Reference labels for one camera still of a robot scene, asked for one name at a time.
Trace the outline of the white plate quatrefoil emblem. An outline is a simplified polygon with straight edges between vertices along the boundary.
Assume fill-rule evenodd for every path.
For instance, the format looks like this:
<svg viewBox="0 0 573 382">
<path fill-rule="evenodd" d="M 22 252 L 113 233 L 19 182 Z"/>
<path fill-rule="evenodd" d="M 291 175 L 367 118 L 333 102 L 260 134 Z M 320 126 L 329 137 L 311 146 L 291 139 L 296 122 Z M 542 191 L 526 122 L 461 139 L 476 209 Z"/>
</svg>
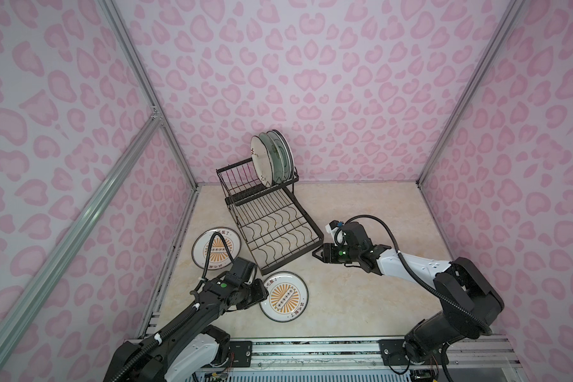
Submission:
<svg viewBox="0 0 573 382">
<path fill-rule="evenodd" d="M 289 174 L 289 170 L 290 170 L 289 167 L 290 167 L 290 166 L 289 166 L 287 153 L 286 153 L 286 151 L 285 151 L 285 148 L 284 148 L 284 146 L 283 146 L 283 143 L 282 143 L 282 141 L 279 139 L 278 135 L 277 135 L 275 132 L 273 132 L 272 130 L 270 130 L 269 132 L 267 132 L 267 134 L 272 138 L 272 140 L 274 141 L 274 143 L 275 143 L 276 146 L 278 147 L 278 151 L 279 151 L 280 157 L 281 157 L 281 159 L 282 159 L 283 168 L 284 168 L 284 176 L 283 176 L 283 177 L 284 177 L 284 181 L 283 181 L 283 182 L 288 181 L 288 180 L 286 180 L 286 178 L 287 178 L 287 176 L 288 176 L 288 174 Z"/>
</svg>

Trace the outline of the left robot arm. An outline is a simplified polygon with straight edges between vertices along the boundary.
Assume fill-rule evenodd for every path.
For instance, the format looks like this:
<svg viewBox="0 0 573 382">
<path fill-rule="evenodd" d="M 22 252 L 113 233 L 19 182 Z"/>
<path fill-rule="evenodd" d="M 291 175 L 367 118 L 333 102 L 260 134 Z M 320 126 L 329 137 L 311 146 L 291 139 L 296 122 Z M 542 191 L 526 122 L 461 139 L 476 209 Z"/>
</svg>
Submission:
<svg viewBox="0 0 573 382">
<path fill-rule="evenodd" d="M 231 336 L 214 326 L 230 310 L 247 310 L 269 296 L 256 264 L 237 258 L 227 272 L 208 281 L 194 301 L 157 333 L 126 341 L 114 353 L 105 381 L 182 381 L 204 366 L 227 368 Z"/>
</svg>

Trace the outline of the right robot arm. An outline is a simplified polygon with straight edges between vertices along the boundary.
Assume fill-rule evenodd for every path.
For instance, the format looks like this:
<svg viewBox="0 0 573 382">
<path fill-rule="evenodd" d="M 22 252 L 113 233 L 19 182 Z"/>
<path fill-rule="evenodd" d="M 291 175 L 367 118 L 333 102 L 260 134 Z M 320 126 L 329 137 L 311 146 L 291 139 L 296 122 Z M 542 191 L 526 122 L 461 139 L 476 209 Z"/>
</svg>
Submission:
<svg viewBox="0 0 573 382">
<path fill-rule="evenodd" d="M 331 221 L 326 231 L 332 240 L 313 251 L 324 264 L 356 267 L 368 274 L 391 276 L 415 283 L 439 299 L 441 310 L 414 326 L 396 355 L 411 364 L 423 364 L 463 339 L 490 336 L 490 326 L 505 303 L 487 278 L 469 259 L 433 260 L 403 253 L 397 241 L 374 244 L 353 217 Z"/>
</svg>

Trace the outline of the cream floral rim plate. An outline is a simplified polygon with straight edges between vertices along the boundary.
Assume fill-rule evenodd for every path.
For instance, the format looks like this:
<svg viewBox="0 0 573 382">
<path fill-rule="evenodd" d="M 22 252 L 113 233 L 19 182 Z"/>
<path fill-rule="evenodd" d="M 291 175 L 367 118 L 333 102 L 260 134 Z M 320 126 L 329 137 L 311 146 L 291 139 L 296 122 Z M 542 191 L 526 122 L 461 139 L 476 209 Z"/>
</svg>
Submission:
<svg viewBox="0 0 573 382">
<path fill-rule="evenodd" d="M 269 188 L 273 185 L 273 168 L 269 152 L 261 138 L 257 135 L 251 138 L 251 159 L 263 186 Z"/>
</svg>

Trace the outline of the light blue flower plate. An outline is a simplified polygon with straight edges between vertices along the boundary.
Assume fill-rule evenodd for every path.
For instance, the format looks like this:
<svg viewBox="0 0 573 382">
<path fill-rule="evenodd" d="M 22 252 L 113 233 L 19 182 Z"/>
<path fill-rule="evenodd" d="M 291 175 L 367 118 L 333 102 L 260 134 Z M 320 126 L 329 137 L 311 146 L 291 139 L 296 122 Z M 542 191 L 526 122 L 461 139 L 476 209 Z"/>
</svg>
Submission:
<svg viewBox="0 0 573 382">
<path fill-rule="evenodd" d="M 259 137 L 267 149 L 269 158 L 272 163 L 272 178 L 273 184 L 278 185 L 284 181 L 284 168 L 283 162 L 280 157 L 278 147 L 267 133 L 260 133 Z"/>
</svg>

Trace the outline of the dark green rim plate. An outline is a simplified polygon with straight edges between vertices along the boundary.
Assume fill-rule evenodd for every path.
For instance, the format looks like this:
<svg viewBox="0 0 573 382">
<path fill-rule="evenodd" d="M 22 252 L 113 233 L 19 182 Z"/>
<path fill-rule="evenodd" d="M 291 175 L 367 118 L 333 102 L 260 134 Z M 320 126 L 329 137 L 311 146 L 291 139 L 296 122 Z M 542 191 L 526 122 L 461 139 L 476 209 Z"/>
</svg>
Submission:
<svg viewBox="0 0 573 382">
<path fill-rule="evenodd" d="M 290 166 L 289 167 L 289 169 L 290 169 L 289 174 L 286 177 L 286 180 L 290 180 L 290 179 L 294 178 L 294 175 L 295 175 L 294 156 L 292 154 L 291 147 L 290 147 L 288 141 L 286 140 L 286 138 L 284 137 L 284 135 L 280 131 L 275 130 L 275 129 L 273 129 L 272 131 L 278 135 L 279 139 L 282 141 L 283 146 L 285 148 L 286 155 L 288 157 L 289 166 Z"/>
</svg>

